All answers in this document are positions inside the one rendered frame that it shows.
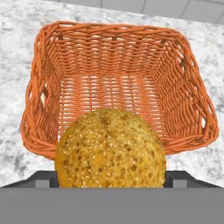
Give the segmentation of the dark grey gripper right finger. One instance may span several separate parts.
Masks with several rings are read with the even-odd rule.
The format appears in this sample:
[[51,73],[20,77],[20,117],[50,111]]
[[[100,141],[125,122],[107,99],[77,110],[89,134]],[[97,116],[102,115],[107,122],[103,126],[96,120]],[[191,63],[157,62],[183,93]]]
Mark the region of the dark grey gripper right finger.
[[168,188],[218,188],[217,185],[198,180],[186,171],[167,171],[164,187]]

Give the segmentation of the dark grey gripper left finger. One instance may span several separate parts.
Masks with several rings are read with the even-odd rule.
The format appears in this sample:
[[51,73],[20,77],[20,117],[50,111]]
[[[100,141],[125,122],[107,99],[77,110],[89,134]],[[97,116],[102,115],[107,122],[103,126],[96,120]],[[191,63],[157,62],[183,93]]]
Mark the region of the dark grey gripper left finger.
[[59,188],[56,171],[36,171],[29,178],[5,185],[4,188]]

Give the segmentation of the round seeded bread roll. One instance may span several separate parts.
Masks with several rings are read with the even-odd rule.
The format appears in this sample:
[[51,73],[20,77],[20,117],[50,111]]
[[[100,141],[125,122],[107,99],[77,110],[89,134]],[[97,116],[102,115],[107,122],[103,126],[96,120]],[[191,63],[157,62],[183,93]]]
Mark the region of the round seeded bread roll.
[[165,150],[142,117],[102,108],[66,129],[55,170],[61,187],[162,187]]

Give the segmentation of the orange wicker basket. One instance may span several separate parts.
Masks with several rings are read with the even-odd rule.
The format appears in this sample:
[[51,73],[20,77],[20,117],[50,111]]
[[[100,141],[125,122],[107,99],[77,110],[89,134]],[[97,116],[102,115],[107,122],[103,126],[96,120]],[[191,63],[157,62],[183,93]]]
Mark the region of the orange wicker basket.
[[99,108],[143,117],[168,155],[219,135],[190,44],[174,29],[57,21],[39,30],[33,51],[20,130],[34,154],[53,159],[70,123]]

